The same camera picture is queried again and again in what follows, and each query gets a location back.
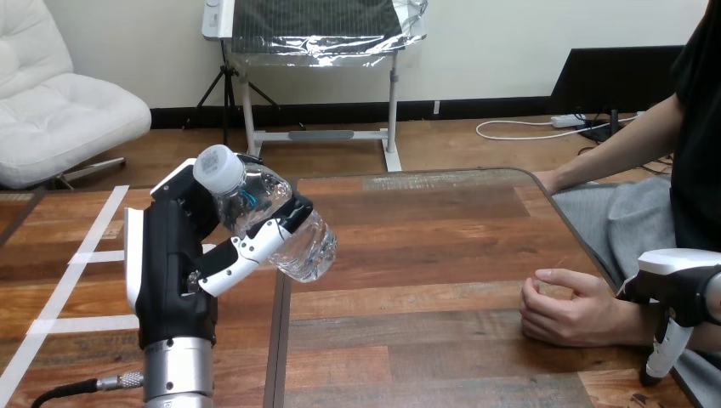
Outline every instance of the robotic hand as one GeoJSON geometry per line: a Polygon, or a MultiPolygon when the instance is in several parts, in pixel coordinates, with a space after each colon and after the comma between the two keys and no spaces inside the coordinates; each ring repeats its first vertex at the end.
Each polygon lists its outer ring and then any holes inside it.
{"type": "Polygon", "coordinates": [[[656,300],[664,318],[656,331],[654,352],[641,371],[644,386],[658,384],[686,349],[694,328],[721,326],[721,253],[661,249],[639,258],[639,272],[617,298],[635,303],[656,300]]]}
{"type": "Polygon", "coordinates": [[[201,241],[219,219],[213,197],[193,178],[194,163],[189,159],[153,189],[149,208],[125,214],[128,301],[140,323],[147,408],[213,406],[218,296],[276,252],[313,211],[312,202],[294,193],[244,238],[203,254],[201,241]]]}

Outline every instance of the cable connector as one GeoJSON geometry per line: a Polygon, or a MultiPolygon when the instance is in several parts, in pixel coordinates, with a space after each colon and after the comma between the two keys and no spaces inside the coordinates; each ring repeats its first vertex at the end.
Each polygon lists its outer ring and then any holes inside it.
{"type": "Polygon", "coordinates": [[[139,372],[126,372],[120,376],[107,377],[100,380],[97,378],[91,378],[89,380],[56,387],[37,397],[32,403],[31,408],[39,408],[40,405],[55,398],[64,398],[79,394],[91,394],[97,391],[139,388],[142,386],[143,374],[139,372]]]}
{"type": "Polygon", "coordinates": [[[120,376],[100,378],[96,384],[98,391],[115,391],[143,386],[143,374],[137,371],[126,372],[120,376]]]}

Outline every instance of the white tape line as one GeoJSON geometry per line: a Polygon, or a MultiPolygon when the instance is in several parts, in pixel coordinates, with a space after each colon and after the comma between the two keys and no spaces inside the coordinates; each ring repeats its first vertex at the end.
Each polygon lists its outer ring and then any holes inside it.
{"type": "Polygon", "coordinates": [[[77,317],[71,319],[35,320],[27,331],[28,335],[82,333],[82,332],[109,332],[112,330],[138,329],[140,324],[135,314],[120,316],[77,317]]]}
{"type": "MultiPolygon", "coordinates": [[[[215,248],[213,244],[203,244],[203,253],[215,248]]],[[[91,253],[76,253],[68,264],[96,264],[101,262],[118,262],[124,261],[125,254],[123,251],[101,251],[91,253]]]]}
{"type": "MultiPolygon", "coordinates": [[[[122,198],[127,192],[128,187],[126,185],[116,187],[113,190],[108,201],[105,202],[103,209],[100,210],[100,214],[98,214],[98,217],[95,219],[93,226],[90,227],[90,231],[85,235],[85,239],[82,241],[82,244],[80,244],[77,252],[91,253],[95,251],[100,239],[103,237],[103,233],[105,233],[105,230],[108,228],[113,215],[115,215],[115,211],[120,206],[122,198]]],[[[84,269],[85,263],[71,263],[68,265],[50,299],[45,303],[43,311],[40,312],[38,316],[39,320],[57,319],[84,269]]],[[[52,327],[53,323],[43,323],[43,325],[52,327]]],[[[35,358],[37,351],[43,345],[46,336],[47,334],[43,333],[26,336],[18,348],[18,351],[15,352],[13,359],[8,363],[8,366],[5,367],[3,375],[0,376],[0,406],[5,406],[10,401],[10,398],[18,388],[18,384],[20,384],[20,380],[22,380],[28,367],[30,367],[30,363],[35,358]]]]}

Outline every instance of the wooden table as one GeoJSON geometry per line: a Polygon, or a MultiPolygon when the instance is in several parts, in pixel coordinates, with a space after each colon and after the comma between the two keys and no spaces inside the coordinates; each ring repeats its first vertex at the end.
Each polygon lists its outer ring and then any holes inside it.
{"type": "MultiPolygon", "coordinates": [[[[533,271],[598,274],[529,174],[316,178],[298,189],[338,234],[338,258],[317,282],[265,267],[220,298],[216,406],[690,406],[670,377],[640,386],[644,350],[556,348],[521,335],[519,292],[533,271]]],[[[9,406],[28,406],[61,383],[142,368],[135,329],[106,330],[92,318],[131,313],[113,256],[122,209],[149,203],[147,190],[46,194],[0,247],[0,370],[43,338],[17,389],[0,388],[0,397],[12,395],[9,406]],[[113,196],[122,199],[92,248],[103,253],[90,258],[99,262],[82,266],[53,327],[36,323],[26,334],[60,278],[79,268],[68,262],[88,247],[113,196]],[[92,331],[71,332],[85,326],[92,331]]],[[[219,229],[207,241],[225,238],[219,229]]],[[[140,398],[133,390],[48,406],[141,406],[140,398]]]]}

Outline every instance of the person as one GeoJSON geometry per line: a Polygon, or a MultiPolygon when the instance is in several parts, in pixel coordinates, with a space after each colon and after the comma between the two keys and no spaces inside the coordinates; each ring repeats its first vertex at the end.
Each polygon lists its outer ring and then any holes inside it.
{"type": "MultiPolygon", "coordinates": [[[[638,273],[638,258],[647,251],[721,252],[721,0],[709,2],[672,77],[673,96],[599,147],[536,173],[616,285],[638,273]],[[671,153],[670,178],[589,183],[671,153]]],[[[653,343],[657,305],[616,300],[601,279],[579,272],[545,269],[536,277],[575,294],[571,300],[546,297],[527,280],[520,305],[527,337],[571,347],[653,343]]],[[[697,328],[688,348],[721,350],[721,327],[697,328]]],[[[719,361],[717,354],[686,351],[676,366],[702,406],[721,401],[719,361]]]]}

